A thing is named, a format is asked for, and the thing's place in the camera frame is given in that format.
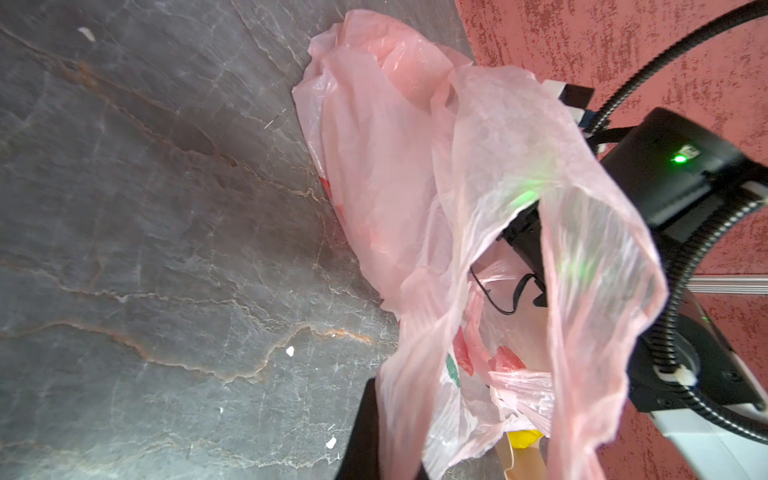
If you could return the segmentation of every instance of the plastic bag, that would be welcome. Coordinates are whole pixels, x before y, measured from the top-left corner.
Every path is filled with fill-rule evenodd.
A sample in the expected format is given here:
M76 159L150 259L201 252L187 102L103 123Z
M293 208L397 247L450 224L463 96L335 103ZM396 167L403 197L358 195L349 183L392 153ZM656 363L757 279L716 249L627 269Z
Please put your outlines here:
M423 460L436 480L536 428L551 435L550 478L603 478L594 449L615 435L628 356L666 285L566 108L533 74L472 66L374 12L349 12L309 52L293 90L305 140L400 322L376 380L382 477L413 478ZM530 286L500 316L468 269L499 299L514 289L527 269L495 239L536 200L550 307L531 306Z

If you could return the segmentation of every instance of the crumpled plastic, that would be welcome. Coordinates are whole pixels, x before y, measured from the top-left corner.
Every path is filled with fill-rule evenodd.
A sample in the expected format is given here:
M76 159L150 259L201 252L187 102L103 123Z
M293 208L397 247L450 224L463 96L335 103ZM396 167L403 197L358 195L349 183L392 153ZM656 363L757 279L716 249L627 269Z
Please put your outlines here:
M328 198L400 322L377 372L384 480L430 478L505 431L551 436L548 477L604 478L637 336L666 283L637 211L535 76L473 66L397 20L363 10L310 42L293 89ZM548 309L503 316L528 268L502 229L539 200Z

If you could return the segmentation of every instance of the black corrugated tube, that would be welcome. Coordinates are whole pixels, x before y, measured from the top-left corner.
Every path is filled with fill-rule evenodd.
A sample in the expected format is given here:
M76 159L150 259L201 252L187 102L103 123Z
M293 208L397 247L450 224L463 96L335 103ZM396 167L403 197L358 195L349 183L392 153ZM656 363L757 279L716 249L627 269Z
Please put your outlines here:
M675 58L681 56L693 47L704 43L710 38L730 30L733 27L747 23L750 20L768 15L768 0L756 0L735 8L725 15L715 18L705 26L697 29L687 37L678 41L676 44L663 51L656 58L648 62L638 73L627 81L611 97L610 100L600 108L594 115L592 121L584 129L584 132L591 134L603 127L608 117L614 113L614 110L627 100L627 97L637 90L648 78L652 77L657 71L661 70Z
M694 275L694 271L717 243L734 225L747 214L763 206L763 198L745 188L740 188L729 201L715 210L680 248L680 252L667 268L667 282L670 296L664 311L651 330L651 354L654 363L662 373L671 374L680 368L674 348L674 334L677 329L677 308L683 299L683 292ZM668 385L679 396L686 407L698 413L713 424L747 439L768 445L768 425L720 406L707 398L696 386L685 386L678 382Z

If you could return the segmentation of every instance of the beige object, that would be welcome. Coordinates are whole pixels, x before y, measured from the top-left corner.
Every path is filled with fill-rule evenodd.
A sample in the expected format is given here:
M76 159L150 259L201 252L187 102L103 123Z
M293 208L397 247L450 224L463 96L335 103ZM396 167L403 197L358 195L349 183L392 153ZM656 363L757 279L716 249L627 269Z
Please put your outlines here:
M538 449L540 441L541 439L537 440L527 449L514 449L509 443L509 437L502 436L496 444L496 453L507 480L545 480L547 478L547 465Z

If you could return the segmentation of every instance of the white debris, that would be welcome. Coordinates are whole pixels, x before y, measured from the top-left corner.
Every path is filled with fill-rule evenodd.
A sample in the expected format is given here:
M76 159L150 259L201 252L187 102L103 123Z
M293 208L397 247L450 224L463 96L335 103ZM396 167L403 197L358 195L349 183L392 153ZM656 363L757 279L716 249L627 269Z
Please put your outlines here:
M88 27L80 27L78 28L78 31L85 35L85 37L90 40L91 42L96 41L96 37L94 36L94 32L91 31Z

